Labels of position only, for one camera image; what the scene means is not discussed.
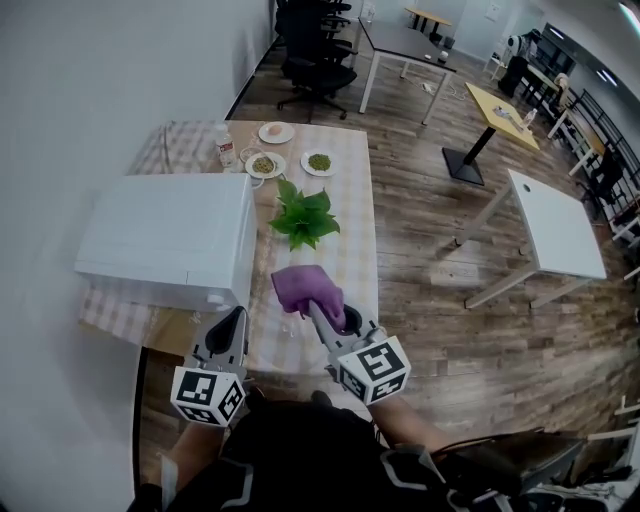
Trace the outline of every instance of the white plate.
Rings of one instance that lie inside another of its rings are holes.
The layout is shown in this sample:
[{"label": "white plate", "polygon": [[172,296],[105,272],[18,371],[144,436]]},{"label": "white plate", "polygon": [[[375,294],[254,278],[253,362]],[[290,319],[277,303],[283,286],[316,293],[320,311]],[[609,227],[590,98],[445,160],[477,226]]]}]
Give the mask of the white plate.
[{"label": "white plate", "polygon": [[[269,128],[272,126],[280,126],[282,131],[278,135],[269,135]],[[267,123],[263,125],[260,130],[258,130],[258,136],[265,142],[269,144],[283,144],[285,142],[290,141],[296,131],[293,129],[293,126],[287,123],[275,122],[275,123]]]},{"label": "white plate", "polygon": [[[268,155],[271,158],[271,160],[273,160],[276,164],[276,168],[273,171],[271,171],[269,174],[265,174],[263,172],[256,172],[253,170],[254,162],[258,158],[264,155]],[[284,158],[282,158],[278,153],[271,153],[269,151],[265,151],[264,154],[258,153],[249,157],[249,160],[247,160],[247,163],[245,164],[244,168],[254,178],[261,178],[261,179],[267,180],[269,178],[275,178],[276,176],[281,175],[287,168],[287,162],[285,162]]]},{"label": "white plate", "polygon": [[[327,155],[329,157],[329,160],[331,160],[331,164],[326,171],[316,171],[309,165],[309,158],[317,154]],[[311,151],[305,151],[304,153],[302,153],[300,165],[302,165],[302,168],[309,174],[312,174],[313,176],[320,176],[321,178],[333,176],[336,172],[338,172],[338,158],[336,157],[335,153],[333,153],[332,151],[327,151],[325,149],[312,149]]]}]

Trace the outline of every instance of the purple towel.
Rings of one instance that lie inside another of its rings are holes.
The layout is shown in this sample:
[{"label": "purple towel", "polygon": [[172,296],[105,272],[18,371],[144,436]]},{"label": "purple towel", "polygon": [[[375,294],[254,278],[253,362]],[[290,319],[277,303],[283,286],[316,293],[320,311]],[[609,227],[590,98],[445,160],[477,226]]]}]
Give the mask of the purple towel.
[{"label": "purple towel", "polygon": [[271,274],[278,300],[287,313],[300,312],[309,316],[309,299],[316,301],[336,331],[346,324],[344,296],[319,265],[297,265]]}]

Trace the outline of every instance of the microwave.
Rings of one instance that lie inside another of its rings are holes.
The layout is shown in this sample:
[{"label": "microwave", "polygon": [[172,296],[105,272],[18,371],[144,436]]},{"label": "microwave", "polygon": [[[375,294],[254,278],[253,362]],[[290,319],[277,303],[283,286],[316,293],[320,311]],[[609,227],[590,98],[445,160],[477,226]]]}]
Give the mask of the microwave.
[{"label": "microwave", "polygon": [[125,176],[98,200],[74,269],[120,301],[248,309],[256,236],[246,174]]}]

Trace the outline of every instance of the person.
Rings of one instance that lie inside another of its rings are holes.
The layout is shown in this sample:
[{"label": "person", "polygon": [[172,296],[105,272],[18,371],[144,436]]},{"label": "person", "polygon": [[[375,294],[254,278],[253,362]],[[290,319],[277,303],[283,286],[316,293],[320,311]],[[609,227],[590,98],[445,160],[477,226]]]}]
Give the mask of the person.
[{"label": "person", "polygon": [[[517,53],[511,57],[507,72],[502,77],[502,80],[498,82],[498,87],[510,98],[513,95],[522,80],[522,77],[527,71],[527,65],[532,58],[535,58],[538,52],[537,43],[540,41],[540,31],[533,29],[531,32],[520,36],[520,44],[518,45]],[[515,36],[510,38],[510,43],[515,39]]]},{"label": "person", "polygon": [[552,105],[552,111],[555,110],[555,113],[562,114],[569,103],[569,77],[565,73],[558,73],[553,83],[559,87],[558,94],[560,96],[556,96],[557,99]]},{"label": "person", "polygon": [[[223,445],[224,429],[190,423],[169,458],[177,466],[168,512],[199,510],[454,510],[429,454],[451,444],[398,395],[368,407],[374,426],[333,407],[268,401],[252,388],[249,413]],[[163,510],[158,471],[129,512]]]}]

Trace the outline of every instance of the green plant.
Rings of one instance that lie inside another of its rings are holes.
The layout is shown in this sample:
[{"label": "green plant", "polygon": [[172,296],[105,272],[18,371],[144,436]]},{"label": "green plant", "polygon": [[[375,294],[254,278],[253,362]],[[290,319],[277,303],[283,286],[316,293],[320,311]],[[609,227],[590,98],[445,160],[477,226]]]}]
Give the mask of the green plant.
[{"label": "green plant", "polygon": [[334,231],[340,233],[335,216],[329,215],[331,201],[324,189],[305,197],[290,181],[279,180],[278,192],[282,213],[269,224],[279,233],[289,235],[290,250],[298,249],[302,244],[315,249],[320,237]]}]

